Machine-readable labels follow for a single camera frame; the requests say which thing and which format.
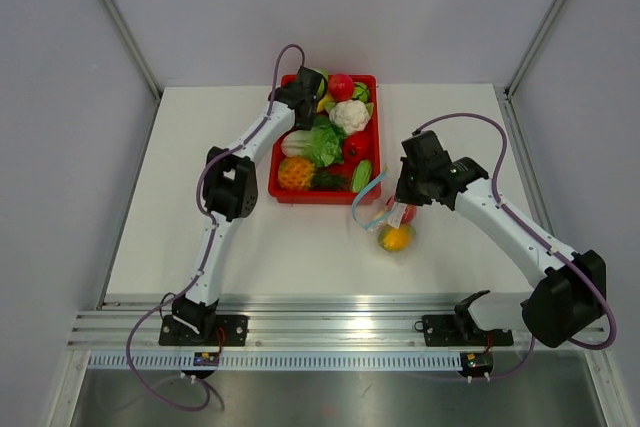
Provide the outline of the garlic bulb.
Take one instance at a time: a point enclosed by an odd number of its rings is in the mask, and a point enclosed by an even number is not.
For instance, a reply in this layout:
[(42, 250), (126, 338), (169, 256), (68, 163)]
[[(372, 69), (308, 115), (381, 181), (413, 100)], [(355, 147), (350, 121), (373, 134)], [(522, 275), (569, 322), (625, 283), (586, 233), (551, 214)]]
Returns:
[(395, 209), (396, 201), (393, 197), (389, 197), (384, 206), (384, 212), (389, 213)]

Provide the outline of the clear zip top bag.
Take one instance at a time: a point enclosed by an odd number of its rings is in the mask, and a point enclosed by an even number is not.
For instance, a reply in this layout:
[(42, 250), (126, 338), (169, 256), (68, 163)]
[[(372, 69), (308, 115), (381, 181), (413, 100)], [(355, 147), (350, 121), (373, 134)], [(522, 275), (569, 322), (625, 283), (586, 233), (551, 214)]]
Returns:
[(382, 205), (381, 209), (376, 214), (374, 214), (370, 220), (364, 221), (358, 216), (360, 205), (364, 202), (365, 198), (369, 194), (372, 194), (377, 187), (381, 186), (381, 183), (386, 177), (386, 172), (387, 172), (386, 168), (384, 168), (381, 171), (381, 173), (378, 174), (377, 176), (373, 176), (373, 172), (372, 172), (369, 184), (360, 193), (355, 193), (356, 196), (352, 201), (351, 208), (350, 208), (352, 219), (363, 230), (367, 232), (374, 232), (376, 234), (376, 241), (377, 241), (377, 237), (380, 229), (385, 225), (390, 225), (394, 228), (397, 228), (401, 225), (401, 217), (404, 211), (404, 207), (407, 205), (407, 204), (399, 203), (395, 200), (396, 201), (395, 209), (392, 212), (385, 213), (384, 206), (387, 201), (386, 200), (385, 203)]

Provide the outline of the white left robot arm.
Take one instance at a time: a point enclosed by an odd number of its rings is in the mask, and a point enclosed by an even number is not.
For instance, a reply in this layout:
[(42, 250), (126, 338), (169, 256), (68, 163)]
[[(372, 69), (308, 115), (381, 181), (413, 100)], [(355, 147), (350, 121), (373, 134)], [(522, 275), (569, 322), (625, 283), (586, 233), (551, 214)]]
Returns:
[(191, 343), (203, 345), (215, 335), (226, 257), (258, 200), (257, 165), (286, 132), (313, 126), (326, 93), (324, 76), (301, 66), (293, 81), (273, 89), (267, 108), (237, 141), (210, 149), (196, 186), (197, 206), (207, 218), (201, 253), (188, 288), (172, 302), (172, 317)]

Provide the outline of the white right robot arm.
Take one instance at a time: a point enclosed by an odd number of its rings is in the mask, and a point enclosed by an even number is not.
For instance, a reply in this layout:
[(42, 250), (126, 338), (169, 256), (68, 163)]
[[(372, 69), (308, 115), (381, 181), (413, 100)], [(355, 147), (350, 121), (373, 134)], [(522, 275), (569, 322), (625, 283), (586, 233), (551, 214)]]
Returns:
[(477, 162), (451, 160), (432, 131), (402, 143), (396, 201), (439, 203), (487, 235), (532, 287), (530, 294), (479, 291), (456, 304), (454, 331), (476, 343), (488, 331), (528, 330), (556, 348), (605, 314), (606, 263), (593, 250), (578, 253), (554, 238), (502, 196)]

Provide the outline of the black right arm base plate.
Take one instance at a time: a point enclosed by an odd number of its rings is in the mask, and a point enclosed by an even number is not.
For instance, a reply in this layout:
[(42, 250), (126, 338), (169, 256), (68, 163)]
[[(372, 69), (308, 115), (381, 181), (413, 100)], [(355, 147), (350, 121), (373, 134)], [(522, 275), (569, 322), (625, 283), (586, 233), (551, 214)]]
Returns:
[(511, 331), (495, 329), (461, 330), (453, 314), (424, 315), (413, 324), (413, 329), (422, 334), (427, 347), (510, 347), (514, 345)]

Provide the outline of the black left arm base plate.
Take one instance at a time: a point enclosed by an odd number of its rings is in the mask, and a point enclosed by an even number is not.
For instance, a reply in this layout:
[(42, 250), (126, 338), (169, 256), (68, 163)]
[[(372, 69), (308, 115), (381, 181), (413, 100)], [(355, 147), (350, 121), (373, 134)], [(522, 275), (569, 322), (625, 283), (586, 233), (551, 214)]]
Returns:
[(171, 347), (243, 347), (246, 345), (249, 318), (243, 315), (217, 315), (211, 325), (197, 332), (192, 327), (165, 315), (158, 343)]

